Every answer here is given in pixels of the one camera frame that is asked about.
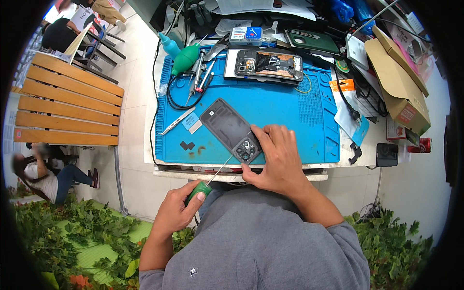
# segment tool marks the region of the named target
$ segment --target black tape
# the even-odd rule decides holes
[[[185,142],[182,141],[182,143],[180,144],[180,146],[182,148],[184,148],[184,150],[187,150],[187,149],[190,149],[192,150],[194,147],[195,147],[195,144],[193,142],[190,142],[188,144],[186,144]]]

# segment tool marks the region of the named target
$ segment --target wooden bench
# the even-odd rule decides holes
[[[122,88],[42,53],[26,77],[15,142],[118,145]]]

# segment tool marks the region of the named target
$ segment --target logo on shirt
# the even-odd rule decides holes
[[[188,273],[190,274],[190,278],[195,278],[195,274],[198,273],[197,268],[190,268],[190,270],[188,270]]]

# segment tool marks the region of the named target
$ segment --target blue silicone repair mat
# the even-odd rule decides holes
[[[172,64],[172,59],[169,56],[165,57],[161,84],[168,83]],[[216,57],[213,66],[214,78],[195,106],[194,113],[198,117],[221,97],[250,124],[260,127],[267,124],[284,124],[288,129],[294,130],[303,164],[333,163],[340,160],[340,134],[338,124],[334,120],[337,108],[330,90],[329,70],[316,68],[304,62],[304,73],[310,81],[303,76],[303,81],[297,88],[303,92],[310,91],[301,93],[284,85],[224,80],[225,64],[226,53],[222,52]],[[187,101],[189,80],[190,76],[178,78],[169,88],[172,98],[180,105]],[[199,95],[200,93],[196,93],[192,96],[189,104],[193,104]],[[166,96],[160,96],[155,126],[156,158],[169,163],[224,163],[231,153],[205,126],[191,134],[180,122],[165,135],[158,134],[184,112],[174,110],[167,103]],[[193,149],[184,150],[180,145],[182,141],[185,144],[192,142]],[[229,164],[239,164],[239,161],[233,157]],[[264,154],[260,154],[252,164],[264,164]]]

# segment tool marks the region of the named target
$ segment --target yellow wire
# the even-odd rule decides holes
[[[311,89],[313,88],[313,85],[312,85],[312,83],[311,83],[311,80],[309,79],[308,75],[307,75],[307,74],[305,74],[305,73],[303,73],[303,74],[306,76],[306,78],[307,78],[307,79],[308,79],[308,81],[309,81],[309,90],[307,90],[307,91],[300,91],[300,90],[299,90],[299,89],[297,89],[297,88],[293,88],[293,89],[294,89],[294,90],[296,90],[297,92],[300,92],[300,93],[306,94],[306,93],[309,93],[309,92],[311,91]]]

